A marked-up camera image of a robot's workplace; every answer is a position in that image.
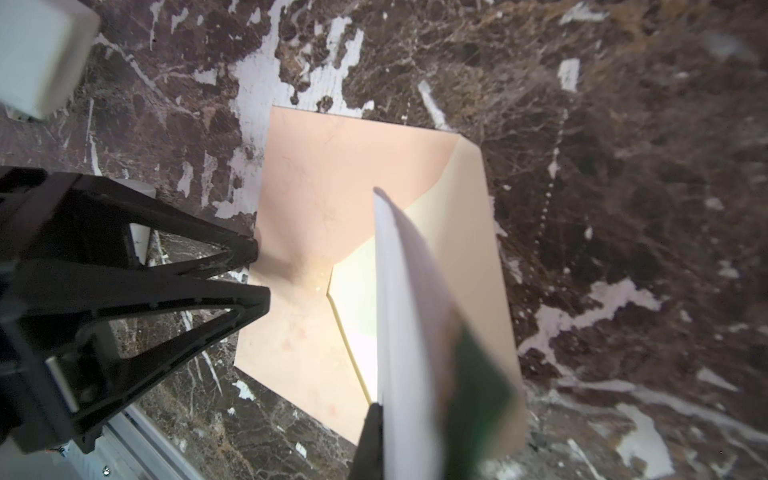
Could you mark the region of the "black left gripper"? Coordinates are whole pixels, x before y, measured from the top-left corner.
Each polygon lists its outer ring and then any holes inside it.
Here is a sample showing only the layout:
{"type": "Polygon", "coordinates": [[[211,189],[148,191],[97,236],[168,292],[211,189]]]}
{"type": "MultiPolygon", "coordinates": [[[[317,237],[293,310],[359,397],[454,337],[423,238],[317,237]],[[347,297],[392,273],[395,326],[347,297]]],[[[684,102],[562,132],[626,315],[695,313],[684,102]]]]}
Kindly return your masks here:
{"type": "Polygon", "coordinates": [[[1,170],[1,437],[24,453],[69,440],[94,448],[116,414],[208,347],[265,316],[271,292],[206,280],[258,258],[258,242],[125,183],[76,173],[1,170]],[[151,266],[131,228],[213,248],[151,266]],[[215,317],[121,351],[119,320],[215,317]]]}

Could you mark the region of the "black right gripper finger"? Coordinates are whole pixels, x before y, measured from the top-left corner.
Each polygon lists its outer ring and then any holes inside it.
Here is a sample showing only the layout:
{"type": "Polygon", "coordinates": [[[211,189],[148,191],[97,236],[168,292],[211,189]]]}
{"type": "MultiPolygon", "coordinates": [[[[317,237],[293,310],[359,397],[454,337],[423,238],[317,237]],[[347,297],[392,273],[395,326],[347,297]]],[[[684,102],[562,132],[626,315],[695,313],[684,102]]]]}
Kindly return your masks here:
{"type": "Polygon", "coordinates": [[[369,406],[348,480],[383,480],[383,407],[369,406]]]}

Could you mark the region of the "white letter paper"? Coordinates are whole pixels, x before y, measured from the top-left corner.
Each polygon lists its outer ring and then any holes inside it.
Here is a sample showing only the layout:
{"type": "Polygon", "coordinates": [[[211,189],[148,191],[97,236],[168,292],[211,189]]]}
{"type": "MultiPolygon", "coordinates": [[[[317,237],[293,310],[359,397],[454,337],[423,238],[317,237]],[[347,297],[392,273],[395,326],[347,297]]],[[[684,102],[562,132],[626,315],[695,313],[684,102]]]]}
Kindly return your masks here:
{"type": "Polygon", "coordinates": [[[519,374],[458,305],[414,223],[373,194],[383,476],[475,479],[524,444],[519,374]]]}

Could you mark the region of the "peach pink envelope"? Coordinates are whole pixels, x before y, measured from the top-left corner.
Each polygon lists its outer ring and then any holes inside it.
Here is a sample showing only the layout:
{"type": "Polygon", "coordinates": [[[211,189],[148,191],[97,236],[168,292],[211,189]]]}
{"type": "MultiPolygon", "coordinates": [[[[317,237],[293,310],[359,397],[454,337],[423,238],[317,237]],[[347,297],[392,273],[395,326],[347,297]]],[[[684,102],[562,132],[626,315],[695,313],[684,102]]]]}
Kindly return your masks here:
{"type": "Polygon", "coordinates": [[[271,306],[240,333],[235,364],[350,442],[377,395],[375,189],[417,227],[484,347],[522,381],[480,148],[456,133],[275,107],[249,275],[271,306]]]}

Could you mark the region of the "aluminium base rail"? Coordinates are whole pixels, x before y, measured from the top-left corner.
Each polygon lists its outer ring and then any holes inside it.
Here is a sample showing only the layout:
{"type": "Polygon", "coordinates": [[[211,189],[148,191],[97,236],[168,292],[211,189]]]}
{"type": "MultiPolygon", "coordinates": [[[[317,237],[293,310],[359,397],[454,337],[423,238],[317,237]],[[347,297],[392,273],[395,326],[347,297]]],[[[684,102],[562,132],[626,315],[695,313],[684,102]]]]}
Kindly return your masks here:
{"type": "Polygon", "coordinates": [[[61,447],[56,458],[68,463],[79,479],[186,479],[204,476],[159,427],[135,406],[113,417],[84,453],[74,443],[61,447]]]}

